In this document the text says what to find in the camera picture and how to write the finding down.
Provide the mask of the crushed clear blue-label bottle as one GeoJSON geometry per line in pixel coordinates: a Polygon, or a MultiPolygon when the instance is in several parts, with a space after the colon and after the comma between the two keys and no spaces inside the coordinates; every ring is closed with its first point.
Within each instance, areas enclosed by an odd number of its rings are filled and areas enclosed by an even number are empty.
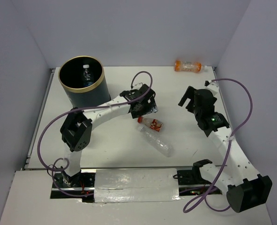
{"type": "Polygon", "coordinates": [[[84,87],[89,87],[94,83],[94,76],[92,75],[88,64],[83,65],[82,80],[84,87]]]}

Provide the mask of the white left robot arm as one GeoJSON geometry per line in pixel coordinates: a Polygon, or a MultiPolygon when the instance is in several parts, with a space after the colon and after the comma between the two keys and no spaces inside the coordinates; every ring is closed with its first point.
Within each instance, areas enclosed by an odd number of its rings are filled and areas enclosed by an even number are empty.
{"type": "Polygon", "coordinates": [[[69,114],[60,128],[62,141],[67,146],[68,166],[61,172],[64,183],[70,187],[80,184],[82,150],[89,145],[93,129],[119,116],[131,114],[136,119],[157,112],[155,96],[148,85],[139,83],[97,109],[69,114]]]}

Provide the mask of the red cap red-label bottle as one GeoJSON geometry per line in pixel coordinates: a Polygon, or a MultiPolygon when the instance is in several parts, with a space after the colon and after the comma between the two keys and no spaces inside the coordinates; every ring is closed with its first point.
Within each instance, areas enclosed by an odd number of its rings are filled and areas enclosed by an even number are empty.
{"type": "Polygon", "coordinates": [[[138,119],[137,119],[137,122],[139,124],[142,124],[156,132],[160,132],[160,130],[163,128],[164,124],[157,120],[157,119],[153,119],[153,118],[145,118],[143,116],[140,116],[138,119]]]}

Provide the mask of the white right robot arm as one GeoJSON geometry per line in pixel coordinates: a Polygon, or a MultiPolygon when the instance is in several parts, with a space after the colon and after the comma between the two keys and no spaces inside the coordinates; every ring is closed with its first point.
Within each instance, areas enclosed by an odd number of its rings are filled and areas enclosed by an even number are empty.
{"type": "Polygon", "coordinates": [[[230,207],[240,213],[266,203],[272,180],[268,175],[262,176],[251,164],[234,139],[225,116],[215,111],[217,98],[214,95],[217,90],[216,86],[213,89],[189,86],[178,105],[183,106],[189,100],[187,111],[195,116],[198,127],[226,159],[225,166],[230,172],[219,172],[219,167],[212,161],[203,159],[195,162],[191,171],[178,171],[174,177],[181,185],[214,182],[214,186],[226,196],[230,207]]]}

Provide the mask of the long clear plastic bottle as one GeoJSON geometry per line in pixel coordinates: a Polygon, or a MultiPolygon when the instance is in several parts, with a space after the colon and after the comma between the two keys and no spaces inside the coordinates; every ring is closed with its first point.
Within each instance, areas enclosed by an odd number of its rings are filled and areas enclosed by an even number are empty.
{"type": "Polygon", "coordinates": [[[153,148],[155,148],[167,158],[172,157],[174,153],[173,146],[158,132],[143,125],[138,125],[136,129],[139,131],[145,141],[149,143],[153,148]]]}

